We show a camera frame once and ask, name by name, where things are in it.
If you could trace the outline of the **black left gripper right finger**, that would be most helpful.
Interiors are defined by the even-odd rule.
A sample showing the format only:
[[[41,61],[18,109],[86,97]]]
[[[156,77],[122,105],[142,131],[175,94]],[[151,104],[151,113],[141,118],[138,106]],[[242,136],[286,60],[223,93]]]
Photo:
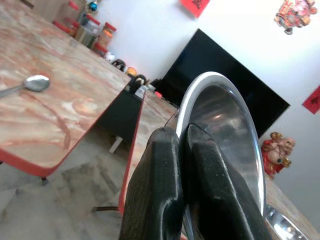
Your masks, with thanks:
[[[194,239],[272,239],[244,178],[197,124],[186,130],[185,158]]]

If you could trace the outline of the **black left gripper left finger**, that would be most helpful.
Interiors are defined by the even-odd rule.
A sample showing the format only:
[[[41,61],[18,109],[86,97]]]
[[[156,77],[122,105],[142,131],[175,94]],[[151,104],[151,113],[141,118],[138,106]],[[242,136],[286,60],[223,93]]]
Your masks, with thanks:
[[[185,211],[180,156],[172,128],[151,134],[128,184],[119,239],[180,239]]]

